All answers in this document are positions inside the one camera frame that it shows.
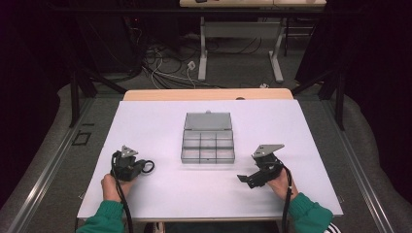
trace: desk leg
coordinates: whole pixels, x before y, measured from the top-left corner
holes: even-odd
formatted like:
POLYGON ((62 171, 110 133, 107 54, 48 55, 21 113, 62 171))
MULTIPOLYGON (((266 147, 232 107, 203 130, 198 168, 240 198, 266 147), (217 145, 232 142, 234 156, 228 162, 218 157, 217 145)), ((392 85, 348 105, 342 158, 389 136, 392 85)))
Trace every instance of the desk leg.
POLYGON ((200 81, 206 80, 206 63, 207 63, 207 50, 206 50, 206 36, 205 36, 205 18, 200 18, 200 63, 199 63, 199 75, 200 81))
POLYGON ((275 75, 276 83, 282 83, 284 81, 282 72, 281 72, 281 67, 279 66, 279 61, 278 61, 279 49, 281 47, 282 38, 283 38, 284 30, 285 30, 283 21, 284 20, 282 18, 279 21, 279 28, 278 28, 278 33, 276 35, 277 40, 276 40, 275 48, 274 50, 269 52, 269 58, 270 58, 270 62, 272 63, 272 69, 273 69, 273 74, 275 75))

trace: gray carpet floor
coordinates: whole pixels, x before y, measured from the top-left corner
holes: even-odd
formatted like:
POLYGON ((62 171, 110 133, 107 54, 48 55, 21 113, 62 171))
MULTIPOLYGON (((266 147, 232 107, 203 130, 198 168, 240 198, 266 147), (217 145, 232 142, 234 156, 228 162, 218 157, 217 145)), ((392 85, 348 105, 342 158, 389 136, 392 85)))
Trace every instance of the gray carpet floor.
MULTIPOLYGON (((250 41, 223 39, 208 45, 210 45, 210 50, 235 52, 243 49, 250 41)), ((250 47, 250 50, 258 47, 258 50, 251 54, 210 52, 205 83, 236 88, 259 87, 261 83, 267 83, 272 88, 294 88, 296 83, 293 78, 306 45, 307 39, 291 39, 288 56, 280 55, 279 62, 285 79, 282 84, 275 83, 273 80, 267 52, 272 50, 274 45, 268 40, 263 40, 259 47, 258 43, 250 47)), ((192 49, 183 48, 182 54, 192 53, 192 49)), ((180 62, 167 58, 173 52, 165 50, 161 54, 164 59, 159 70, 165 73, 175 71, 180 62)), ((190 60, 198 64, 198 56, 190 60)), ((186 63, 173 75, 186 78, 186 63)), ((193 79, 197 77, 196 71, 197 68, 189 73, 193 79)), ((151 74, 145 72, 119 85, 127 89, 155 88, 151 74)), ((84 117, 77 128, 83 133, 89 133, 88 142, 85 146, 69 146, 42 200, 33 215, 28 218, 27 225, 24 227, 25 232, 73 232, 75 229, 77 211, 82 202, 79 195, 86 191, 122 98, 105 85, 97 83, 96 87, 99 90, 96 98, 92 100, 82 98, 82 102, 88 103, 89 108, 83 114, 84 117)), ((342 199, 341 206, 344 216, 336 217, 334 222, 343 232, 379 232, 374 216, 365 202, 364 193, 351 170, 351 163, 345 151, 346 146, 342 143, 336 126, 328 115, 327 106, 333 105, 333 100, 320 101, 316 96, 318 90, 318 86, 312 86, 296 96, 296 99, 307 119, 336 194, 342 199)), ((61 98, 60 109, 48 136, 26 175, 0 212, 0 232, 8 231, 30 191, 41 177, 48 162, 59 150, 69 131, 71 115, 69 86, 62 88, 59 96, 61 98)), ((412 216, 412 207, 393 190, 388 178, 380 169, 373 134, 361 115, 358 105, 350 98, 345 99, 344 124, 346 129, 344 134, 348 137, 363 171, 376 191, 394 232, 412 232, 412 222, 409 219, 412 216)))

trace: human hand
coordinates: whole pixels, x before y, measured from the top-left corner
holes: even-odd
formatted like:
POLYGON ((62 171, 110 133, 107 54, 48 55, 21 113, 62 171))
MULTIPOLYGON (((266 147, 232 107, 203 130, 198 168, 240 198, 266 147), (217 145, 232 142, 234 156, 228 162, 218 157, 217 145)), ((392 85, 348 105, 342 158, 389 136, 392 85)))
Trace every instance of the human hand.
MULTIPOLYGON (((130 188, 134 185, 136 178, 131 182, 120 182, 121 190, 124 197, 126 197, 130 191, 130 188)), ((121 202, 118 190, 116 188, 116 180, 112 175, 106 174, 101 181, 103 189, 103 200, 121 202)))
MULTIPOLYGON (((267 182, 267 184, 272 188, 272 190, 280 197, 282 200, 286 200, 286 194, 288 192, 288 176, 286 173, 285 168, 282 169, 281 174, 276 179, 267 182)), ((292 195, 291 200, 297 196, 299 192, 297 191, 296 186, 294 185, 294 181, 292 179, 292 195)))

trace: black wire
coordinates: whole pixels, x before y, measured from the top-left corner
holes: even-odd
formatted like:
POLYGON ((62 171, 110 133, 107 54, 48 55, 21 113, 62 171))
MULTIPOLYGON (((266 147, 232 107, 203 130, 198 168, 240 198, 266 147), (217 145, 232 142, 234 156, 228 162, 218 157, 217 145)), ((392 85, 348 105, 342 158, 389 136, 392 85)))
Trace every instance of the black wire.
POLYGON ((154 79, 157 81, 157 83, 158 83, 159 85, 163 86, 163 88, 165 88, 165 89, 171 89, 171 87, 169 86, 169 84, 166 83, 166 82, 164 81, 164 79, 159 78, 156 73, 153 74, 153 77, 154 77, 154 79))
POLYGON ((182 47, 185 47, 185 48, 188 48, 188 49, 191 49, 191 50, 195 50, 195 51, 200 51, 199 48, 194 48, 194 47, 190 47, 190 46, 187 46, 187 45, 183 45, 182 47))
POLYGON ((149 58, 151 58, 151 57, 147 57, 147 56, 146 56, 146 57, 145 57, 145 62, 146 62, 147 64, 149 64, 149 65, 152 65, 152 64, 155 64, 155 62, 157 61, 157 59, 160 58, 160 57, 154 56, 154 57, 153 57, 153 59, 154 59, 153 62, 149 61, 149 58))
POLYGON ((116 188, 117 188, 117 190, 118 190, 118 194, 119 194, 121 203, 123 204, 124 211, 125 211, 125 213, 126 213, 127 226, 128 226, 129 233, 133 233, 133 224, 132 224, 132 220, 131 220, 130 210, 129 210, 129 208, 128 208, 126 198, 124 197, 123 190, 121 189, 119 179, 118 179, 118 177, 116 176, 116 172, 115 172, 115 159, 116 159, 116 158, 115 158, 115 154, 113 154, 113 158, 112 158, 112 175, 113 175, 113 177, 115 178, 116 188))
POLYGON ((180 71, 180 70, 182 69, 182 66, 183 66, 183 62, 182 62, 182 61, 176 59, 176 58, 173 57, 173 56, 169 56, 169 57, 177 60, 177 61, 179 62, 179 67, 178 67, 176 70, 174 70, 174 71, 169 71, 169 72, 164 72, 164 71, 160 70, 159 68, 157 68, 157 70, 158 70, 160 73, 170 75, 170 74, 174 74, 174 73, 176 73, 176 72, 178 72, 178 71, 180 71))
POLYGON ((146 167, 146 164, 148 164, 148 163, 152 164, 152 167, 148 171, 145 171, 144 169, 142 169, 142 173, 150 173, 155 168, 155 164, 151 160, 146 160, 145 161, 145 167, 146 167))
POLYGON ((261 38, 259 39, 259 43, 257 48, 255 48, 253 51, 248 51, 248 52, 244 52, 248 47, 250 47, 255 41, 257 40, 257 38, 254 38, 251 43, 249 43, 246 47, 244 47, 242 50, 240 51, 236 51, 236 52, 229 52, 229 51, 210 51, 210 53, 213 54, 252 54, 255 51, 257 51, 260 46, 261 46, 261 38))
POLYGON ((77 231, 77 228, 79 228, 79 218, 78 217, 76 217, 76 220, 75 220, 75 233, 77 231))
MULTIPOLYGON (((75 1, 75 4, 76 4, 78 7, 80 7, 80 4, 79 4, 79 2, 78 2, 77 0, 75 1)), ((116 60, 119 65, 123 66, 124 68, 127 68, 128 71, 129 71, 129 73, 127 74, 126 77, 117 78, 117 79, 111 79, 110 81, 111 81, 112 83, 121 83, 121 82, 128 81, 128 80, 131 80, 131 79, 135 78, 135 77, 138 75, 138 73, 139 73, 139 68, 140 68, 140 66, 139 66, 139 65, 131 65, 131 66, 130 66, 130 65, 127 65, 127 64, 125 64, 124 62, 120 61, 120 60, 113 54, 112 49, 109 48, 109 46, 107 45, 106 41, 104 41, 103 38, 100 36, 100 33, 99 33, 99 32, 97 31, 97 29, 93 26, 93 24, 91 23, 90 19, 89 19, 87 16, 83 16, 83 19, 86 21, 86 23, 88 24, 88 26, 89 26, 89 27, 91 28, 91 30, 94 32, 95 36, 97 36, 97 38, 100 40, 100 42, 102 43, 103 47, 106 49, 106 52, 109 53, 109 55, 112 56, 112 58, 113 58, 114 60, 116 60)), ((100 81, 97 81, 97 80, 95 80, 95 79, 92 79, 92 81, 93 81, 93 82, 96 82, 96 83, 100 83, 100 81)))
MULTIPOLYGON (((115 79, 110 79, 110 78, 105 77, 105 76, 102 76, 102 77, 104 77, 105 79, 107 79, 108 81, 110 81, 112 83, 121 83, 121 82, 125 82, 125 81, 132 80, 132 79, 136 78, 138 74, 134 74, 134 73, 135 72, 131 72, 126 77, 115 78, 115 79)), ((93 77, 90 77, 90 79, 95 83, 101 83, 99 80, 97 80, 93 77)))
POLYGON ((189 59, 191 59, 192 57, 194 57, 194 55, 196 54, 196 52, 197 52, 197 50, 193 50, 193 53, 191 54, 191 56, 189 56, 188 58, 178 58, 178 57, 176 57, 177 59, 179 59, 180 61, 187 61, 187 60, 189 60, 189 59))
MULTIPOLYGON (((149 66, 144 66, 144 68, 148 71, 148 72, 150 72, 150 73, 152 73, 154 70, 152 69, 152 68, 150 68, 149 66)), ((161 74, 158 74, 158 73, 154 73, 154 78, 155 78, 155 80, 159 83, 159 82, 170 82, 170 83, 172 83, 172 84, 174 84, 174 85, 176 85, 176 86, 180 86, 180 87, 183 87, 183 88, 190 88, 190 87, 192 87, 193 86, 193 84, 192 83, 183 83, 183 82, 179 82, 179 81, 175 81, 175 80, 172 80, 172 79, 170 79, 170 78, 168 78, 168 77, 165 77, 165 76, 162 76, 161 74)), ((220 86, 220 85, 212 85, 212 84, 197 84, 196 85, 196 87, 214 87, 214 88, 226 88, 225 86, 220 86)))
POLYGON ((285 206, 283 210, 283 215, 282 215, 282 231, 285 233, 288 233, 288 225, 287 225, 287 218, 288 218, 288 210, 289 210, 289 204, 291 203, 291 196, 292 196, 292 174, 291 171, 284 165, 286 175, 288 177, 288 191, 286 193, 286 199, 285 199, 285 206))

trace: white desk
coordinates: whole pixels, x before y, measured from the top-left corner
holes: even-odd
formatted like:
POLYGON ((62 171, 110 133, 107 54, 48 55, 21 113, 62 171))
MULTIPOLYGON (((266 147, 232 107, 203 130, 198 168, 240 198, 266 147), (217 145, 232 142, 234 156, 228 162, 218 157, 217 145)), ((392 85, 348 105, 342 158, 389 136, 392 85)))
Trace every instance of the white desk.
POLYGON ((259 144, 285 144, 276 155, 292 170, 299 190, 343 215, 298 102, 265 99, 120 102, 78 218, 95 214, 102 200, 100 181, 122 145, 155 163, 151 174, 138 177, 127 198, 135 220, 280 218, 283 202, 269 186, 249 189, 237 179, 258 170, 251 154, 259 144), (182 164, 186 113, 207 110, 230 112, 234 164, 182 164))
MULTIPOLYGON (((326 0, 208 0, 196 3, 195 0, 180 0, 181 7, 187 8, 322 8, 326 0)), ((205 81, 207 66, 207 37, 237 37, 237 38, 274 38, 274 49, 269 52, 269 58, 276 83, 284 81, 278 61, 278 53, 284 34, 283 19, 278 22, 206 22, 200 18, 200 62, 198 79, 205 81)))

